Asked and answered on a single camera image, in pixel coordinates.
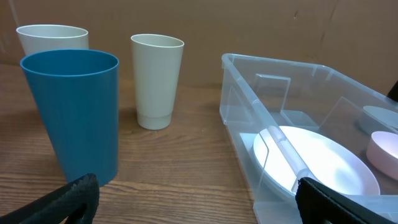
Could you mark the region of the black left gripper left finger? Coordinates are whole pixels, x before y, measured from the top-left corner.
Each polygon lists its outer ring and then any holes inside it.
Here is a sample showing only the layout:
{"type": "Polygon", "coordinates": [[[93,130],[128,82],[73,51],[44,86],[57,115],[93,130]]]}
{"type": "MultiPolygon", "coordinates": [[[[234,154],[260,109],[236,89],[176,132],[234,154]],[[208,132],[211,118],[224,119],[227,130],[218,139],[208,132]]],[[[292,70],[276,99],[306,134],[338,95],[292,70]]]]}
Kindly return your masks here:
{"type": "Polygon", "coordinates": [[[1,223],[92,224],[99,205],[95,174],[86,174],[53,192],[1,217],[1,223]]]}

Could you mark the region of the white pink plastic plate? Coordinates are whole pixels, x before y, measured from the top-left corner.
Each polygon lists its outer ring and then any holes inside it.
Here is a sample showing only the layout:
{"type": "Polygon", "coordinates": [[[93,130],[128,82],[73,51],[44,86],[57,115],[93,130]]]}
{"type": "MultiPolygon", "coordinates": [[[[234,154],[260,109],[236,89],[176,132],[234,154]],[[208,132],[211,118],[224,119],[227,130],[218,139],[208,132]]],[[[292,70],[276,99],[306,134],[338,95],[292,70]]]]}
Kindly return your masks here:
{"type": "MultiPolygon", "coordinates": [[[[323,185],[346,195],[381,194],[371,170],[342,145],[306,129],[292,126],[280,129],[323,185]]],[[[292,187],[296,175],[268,130],[262,130],[254,138],[253,153],[257,169],[263,174],[262,181],[283,199],[294,198],[292,187]]]]}

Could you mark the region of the pink plastic bowl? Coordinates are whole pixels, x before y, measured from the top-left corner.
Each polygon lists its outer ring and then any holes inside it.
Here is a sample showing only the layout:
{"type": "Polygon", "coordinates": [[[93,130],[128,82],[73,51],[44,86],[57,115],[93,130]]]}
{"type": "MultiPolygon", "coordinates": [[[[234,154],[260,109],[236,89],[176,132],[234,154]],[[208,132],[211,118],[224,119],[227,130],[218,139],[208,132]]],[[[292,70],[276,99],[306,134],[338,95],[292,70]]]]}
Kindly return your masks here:
{"type": "Polygon", "coordinates": [[[366,149],[366,157],[379,171],[397,180],[397,134],[373,132],[366,149]]]}

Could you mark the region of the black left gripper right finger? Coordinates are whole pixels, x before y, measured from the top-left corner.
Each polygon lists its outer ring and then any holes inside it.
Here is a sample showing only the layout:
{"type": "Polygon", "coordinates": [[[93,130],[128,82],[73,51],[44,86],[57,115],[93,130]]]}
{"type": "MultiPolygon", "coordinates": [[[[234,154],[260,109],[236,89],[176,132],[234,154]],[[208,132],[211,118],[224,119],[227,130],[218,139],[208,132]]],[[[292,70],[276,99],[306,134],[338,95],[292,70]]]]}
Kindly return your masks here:
{"type": "Polygon", "coordinates": [[[303,224],[393,224],[316,180],[298,181],[295,201],[303,224]]]}

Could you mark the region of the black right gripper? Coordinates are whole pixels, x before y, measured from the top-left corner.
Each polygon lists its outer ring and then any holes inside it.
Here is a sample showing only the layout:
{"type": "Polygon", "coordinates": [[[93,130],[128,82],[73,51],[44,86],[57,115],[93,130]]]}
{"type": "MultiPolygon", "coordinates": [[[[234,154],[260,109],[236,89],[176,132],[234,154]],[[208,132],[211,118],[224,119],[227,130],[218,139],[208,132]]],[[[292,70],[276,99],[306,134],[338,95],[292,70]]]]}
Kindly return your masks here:
{"type": "Polygon", "coordinates": [[[398,81],[394,84],[394,86],[390,89],[387,94],[387,97],[392,101],[398,101],[398,81]]]}

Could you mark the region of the clear plastic storage bin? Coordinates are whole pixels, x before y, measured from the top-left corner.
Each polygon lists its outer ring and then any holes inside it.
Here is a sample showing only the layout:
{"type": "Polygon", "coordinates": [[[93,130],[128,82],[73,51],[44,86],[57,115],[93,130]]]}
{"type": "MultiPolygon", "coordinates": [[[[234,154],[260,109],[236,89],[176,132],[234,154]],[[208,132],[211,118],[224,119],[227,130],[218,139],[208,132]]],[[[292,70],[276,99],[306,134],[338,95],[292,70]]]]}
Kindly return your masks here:
{"type": "Polygon", "coordinates": [[[397,221],[397,181],[375,168],[366,157],[371,134],[358,124],[364,106],[397,112],[397,103],[342,73],[323,65],[239,54],[222,56],[220,115],[238,154],[254,196],[258,223],[300,223],[295,197],[285,200],[263,181],[252,150],[240,133],[268,130],[296,175],[292,191],[303,177],[317,178],[281,131],[281,126],[321,134],[364,162],[378,181],[380,195],[346,195],[354,202],[397,221]]]}

